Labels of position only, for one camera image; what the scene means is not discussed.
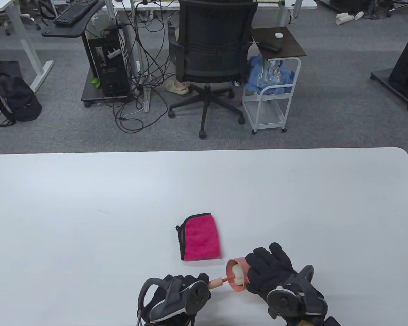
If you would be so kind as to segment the person's right hand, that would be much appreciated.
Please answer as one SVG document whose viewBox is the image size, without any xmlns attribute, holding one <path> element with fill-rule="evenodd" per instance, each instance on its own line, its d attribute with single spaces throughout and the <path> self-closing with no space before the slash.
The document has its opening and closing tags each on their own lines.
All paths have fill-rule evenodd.
<svg viewBox="0 0 408 326">
<path fill-rule="evenodd" d="M 294 326 L 303 322 L 326 325 L 328 304 L 311 283 L 315 272 L 312 265 L 296 272 L 281 245 L 275 242 L 268 249 L 255 248 L 245 259 L 250 266 L 246 288 L 266 302 L 272 319 L 281 317 Z"/>
</svg>

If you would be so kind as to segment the person's left hand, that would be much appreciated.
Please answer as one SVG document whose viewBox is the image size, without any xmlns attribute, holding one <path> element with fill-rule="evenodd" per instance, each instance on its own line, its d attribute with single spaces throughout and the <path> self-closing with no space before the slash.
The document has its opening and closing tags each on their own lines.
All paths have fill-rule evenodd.
<svg viewBox="0 0 408 326">
<path fill-rule="evenodd" d="M 209 283 L 205 273 L 147 279 L 138 297 L 137 325 L 194 326 L 211 298 Z"/>
</svg>

